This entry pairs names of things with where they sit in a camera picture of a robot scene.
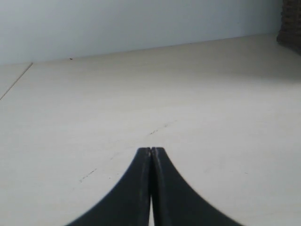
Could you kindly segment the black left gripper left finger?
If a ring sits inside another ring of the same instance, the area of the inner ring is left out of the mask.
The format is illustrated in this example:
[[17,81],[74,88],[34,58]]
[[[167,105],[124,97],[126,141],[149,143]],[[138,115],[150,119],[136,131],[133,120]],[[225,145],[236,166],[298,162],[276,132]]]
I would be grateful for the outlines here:
[[70,226],[147,226],[150,216],[151,149],[139,148],[119,182]]

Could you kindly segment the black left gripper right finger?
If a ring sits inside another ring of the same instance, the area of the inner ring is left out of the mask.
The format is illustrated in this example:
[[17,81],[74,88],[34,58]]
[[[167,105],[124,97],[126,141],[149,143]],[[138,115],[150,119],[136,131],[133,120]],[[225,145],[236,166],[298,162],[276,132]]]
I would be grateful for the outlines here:
[[162,147],[153,147],[152,202],[156,226],[236,226],[195,192]]

